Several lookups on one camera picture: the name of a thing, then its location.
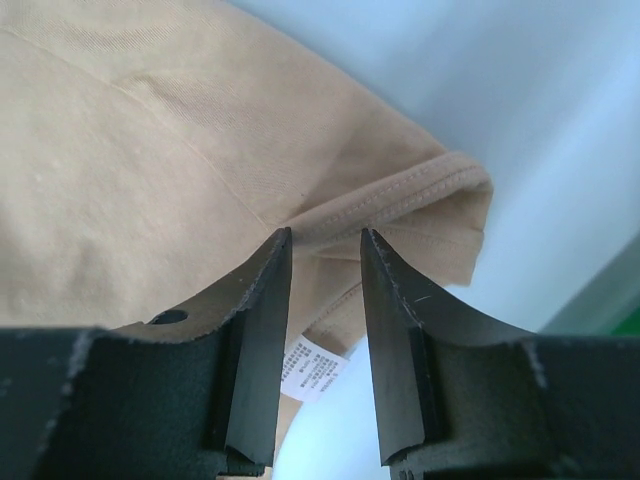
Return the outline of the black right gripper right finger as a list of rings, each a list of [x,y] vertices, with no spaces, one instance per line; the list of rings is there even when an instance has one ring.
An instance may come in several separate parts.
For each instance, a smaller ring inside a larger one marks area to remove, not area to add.
[[[635,479],[639,341],[532,333],[375,230],[361,277],[380,459],[395,479]]]

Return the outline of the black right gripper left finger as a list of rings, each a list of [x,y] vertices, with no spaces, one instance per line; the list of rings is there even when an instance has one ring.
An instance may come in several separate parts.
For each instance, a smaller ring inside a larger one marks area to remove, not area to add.
[[[5,479],[213,479],[273,462],[292,235],[147,323],[1,332]]]

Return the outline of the tan t-shirt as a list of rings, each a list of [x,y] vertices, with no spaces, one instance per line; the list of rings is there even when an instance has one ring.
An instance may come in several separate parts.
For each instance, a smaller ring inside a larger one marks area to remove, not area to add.
[[[283,362],[365,333],[360,235],[464,285],[492,197],[340,70],[225,1],[1,5],[1,332],[147,323],[292,235]]]

